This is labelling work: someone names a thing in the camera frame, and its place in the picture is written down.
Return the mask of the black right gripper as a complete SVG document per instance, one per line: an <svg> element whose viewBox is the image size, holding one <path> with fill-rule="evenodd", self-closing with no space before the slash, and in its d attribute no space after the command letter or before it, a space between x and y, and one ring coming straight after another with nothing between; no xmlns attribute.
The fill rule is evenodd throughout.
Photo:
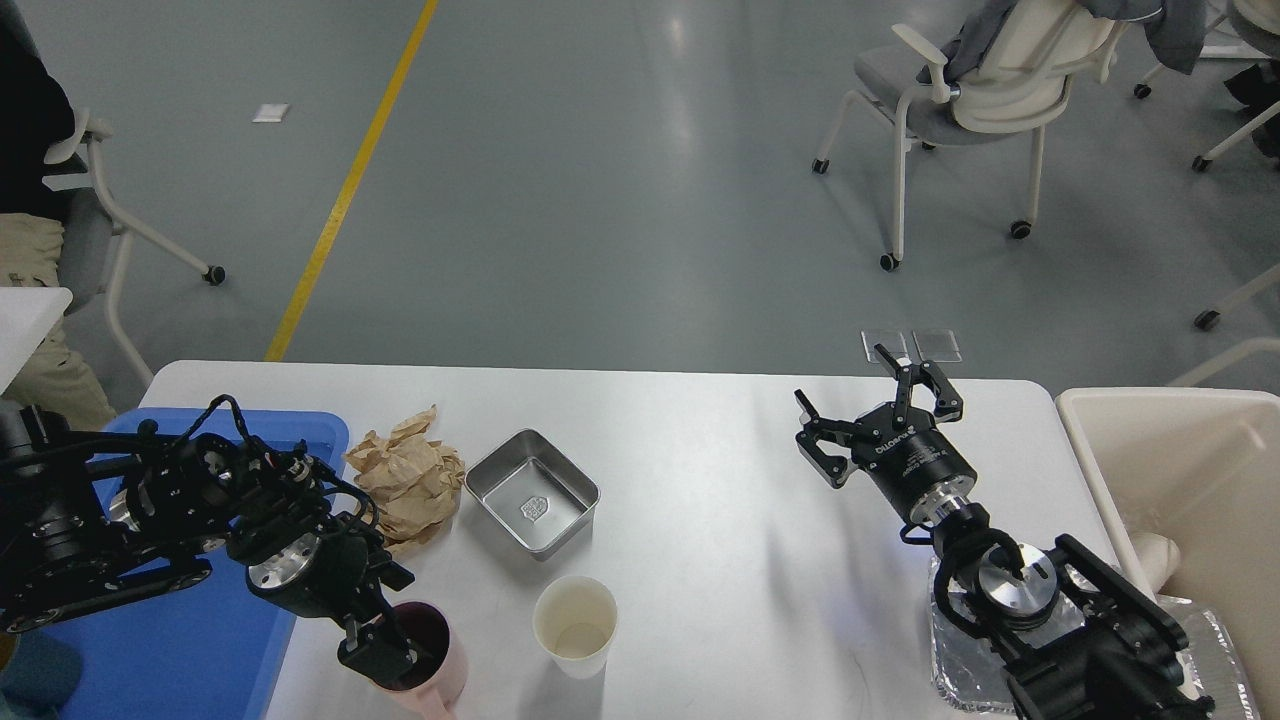
<svg viewBox="0 0 1280 720"><path fill-rule="evenodd" d="M964 404L945 373L932 361L899 361L883 345L876 360L895 378L892 404L882 404L858 421L822 416L801 389L794 396L801 409L795 439L801 454L832 489L850 475L865 471L905 523L928 525L966 502L977 483L975 469L937 429L936 420L959 421ZM911 405L913 387L934 396L933 414Z"/></svg>

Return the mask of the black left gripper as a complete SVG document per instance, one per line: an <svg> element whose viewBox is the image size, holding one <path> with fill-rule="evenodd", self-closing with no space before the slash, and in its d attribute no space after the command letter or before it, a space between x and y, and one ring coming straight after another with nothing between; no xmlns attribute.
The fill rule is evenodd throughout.
<svg viewBox="0 0 1280 720"><path fill-rule="evenodd" d="M442 664L436 607L410 601L392 609L394 618L378 618L388 607L383 589L402 591L415 575L374 532L307 533L248 565L246 582L256 597L298 618L329 618L343 625L339 662L384 689L404 689L416 666Z"/></svg>

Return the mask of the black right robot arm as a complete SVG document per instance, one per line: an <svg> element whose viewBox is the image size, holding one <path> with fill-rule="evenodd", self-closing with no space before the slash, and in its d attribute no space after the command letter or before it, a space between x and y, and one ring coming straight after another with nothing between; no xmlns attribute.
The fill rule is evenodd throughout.
<svg viewBox="0 0 1280 720"><path fill-rule="evenodd" d="M1183 689L1181 625L1074 536L1042 550L995 527L969 497L975 468L940 429L961 419L960 393L932 361L874 352L893 397L840 420L796 389L797 447L836 489L865 473L901 520L901 542L933 550L932 602L998 657L1016 716L1212 717L1213 697Z"/></svg>

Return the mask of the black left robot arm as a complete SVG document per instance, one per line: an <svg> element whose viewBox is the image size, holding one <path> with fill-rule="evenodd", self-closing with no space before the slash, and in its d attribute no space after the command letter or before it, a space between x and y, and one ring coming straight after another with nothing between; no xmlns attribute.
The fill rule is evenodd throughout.
<svg viewBox="0 0 1280 720"><path fill-rule="evenodd" d="M3 409L3 629L20 634L183 591L225 550L248 591L344 632L335 656L388 691L444 664L447 635L394 610L413 574L385 547L371 495L303 441L271 447L221 395L179 434L76 430Z"/></svg>

